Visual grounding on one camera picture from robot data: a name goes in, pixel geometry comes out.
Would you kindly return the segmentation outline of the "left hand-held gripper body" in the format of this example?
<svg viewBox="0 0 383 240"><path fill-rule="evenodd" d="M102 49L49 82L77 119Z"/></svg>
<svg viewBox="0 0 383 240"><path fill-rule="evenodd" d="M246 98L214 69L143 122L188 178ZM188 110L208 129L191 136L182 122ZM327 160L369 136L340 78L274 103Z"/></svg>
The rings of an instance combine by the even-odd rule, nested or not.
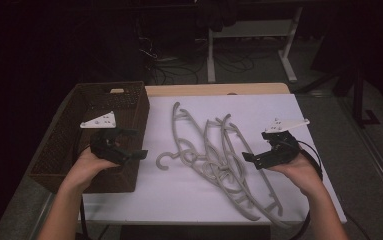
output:
<svg viewBox="0 0 383 240"><path fill-rule="evenodd" d="M121 147L120 139L127 136L115 137L117 122L113 111L82 122L81 129L97 129L90 137L90 150L100 159L105 159L115 164L124 164L129 153Z"/></svg>

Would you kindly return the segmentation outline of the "brown wicker basket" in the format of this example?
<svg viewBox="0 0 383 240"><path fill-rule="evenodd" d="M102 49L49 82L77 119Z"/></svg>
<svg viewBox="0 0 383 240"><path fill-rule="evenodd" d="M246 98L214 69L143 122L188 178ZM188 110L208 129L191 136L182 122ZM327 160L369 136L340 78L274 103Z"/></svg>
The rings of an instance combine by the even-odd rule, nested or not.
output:
<svg viewBox="0 0 383 240"><path fill-rule="evenodd" d="M149 110L149 99L142 82L76 85L60 105L39 145L29 176L50 192L57 192L96 132L82 129L80 124L110 112L115 115L118 128L136 131L132 136L116 136L114 143L128 154L140 150Z"/></svg>

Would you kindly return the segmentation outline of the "black metal stand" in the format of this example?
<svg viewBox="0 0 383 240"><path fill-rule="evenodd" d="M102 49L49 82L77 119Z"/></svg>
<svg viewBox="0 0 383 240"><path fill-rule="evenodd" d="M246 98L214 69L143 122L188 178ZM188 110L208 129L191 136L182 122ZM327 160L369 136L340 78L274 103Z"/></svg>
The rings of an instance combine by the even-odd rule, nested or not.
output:
<svg viewBox="0 0 383 240"><path fill-rule="evenodd" d="M367 125L379 124L379 119L372 110L363 108L364 77L362 71L355 70L355 79L353 85L353 110L352 115L357 125L364 129Z"/></svg>

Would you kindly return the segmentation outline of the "person's right hand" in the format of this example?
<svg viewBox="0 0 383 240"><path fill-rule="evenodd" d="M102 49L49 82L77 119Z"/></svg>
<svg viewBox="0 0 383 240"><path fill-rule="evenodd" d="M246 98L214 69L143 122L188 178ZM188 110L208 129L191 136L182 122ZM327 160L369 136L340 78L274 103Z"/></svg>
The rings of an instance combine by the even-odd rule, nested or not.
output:
<svg viewBox="0 0 383 240"><path fill-rule="evenodd" d="M317 198L325 192L315 168L302 154L298 154L289 163L270 167L270 170L285 175L309 199Z"/></svg>

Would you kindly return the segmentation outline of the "white metal desk frame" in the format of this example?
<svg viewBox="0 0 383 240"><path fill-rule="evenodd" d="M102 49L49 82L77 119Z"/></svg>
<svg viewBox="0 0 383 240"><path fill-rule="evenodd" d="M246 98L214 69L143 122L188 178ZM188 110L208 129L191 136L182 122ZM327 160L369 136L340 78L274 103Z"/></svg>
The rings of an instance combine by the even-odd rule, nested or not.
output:
<svg viewBox="0 0 383 240"><path fill-rule="evenodd" d="M278 50L283 69L288 81L295 83L297 76L288 59L289 52L299 25L299 20L303 8L298 7L294 11L291 19L285 20L257 20L257 21L238 21L231 27L225 27L221 32L208 30L208 57L207 57L207 77L209 83L216 82L216 73L213 57L213 42L217 38L249 38L249 37L285 37L286 43L282 49Z"/></svg>

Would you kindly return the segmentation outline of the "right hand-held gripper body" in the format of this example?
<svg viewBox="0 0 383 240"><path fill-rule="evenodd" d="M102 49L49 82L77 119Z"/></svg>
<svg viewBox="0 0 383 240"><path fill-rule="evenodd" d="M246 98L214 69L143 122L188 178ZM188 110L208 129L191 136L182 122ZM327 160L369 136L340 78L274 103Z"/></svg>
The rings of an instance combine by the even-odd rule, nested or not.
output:
<svg viewBox="0 0 383 240"><path fill-rule="evenodd" d="M264 131L266 133L274 133L275 138L267 141L271 145L271 150L261 154L263 168L289 163L293 160L299 154L300 147L297 139L290 133L290 130L306 126L309 123L308 119L281 120L276 118Z"/></svg>

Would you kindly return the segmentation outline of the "person's left hand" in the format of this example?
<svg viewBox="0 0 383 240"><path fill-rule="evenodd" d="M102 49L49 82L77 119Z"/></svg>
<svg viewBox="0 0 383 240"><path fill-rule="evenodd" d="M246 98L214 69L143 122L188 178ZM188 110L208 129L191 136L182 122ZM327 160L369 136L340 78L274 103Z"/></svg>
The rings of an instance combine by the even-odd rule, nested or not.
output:
<svg viewBox="0 0 383 240"><path fill-rule="evenodd" d="M91 152L90 148L86 148L81 152L63 180L60 191L78 191L82 193L90 186L93 178L98 173L113 167L118 167L118 164L100 159Z"/></svg>

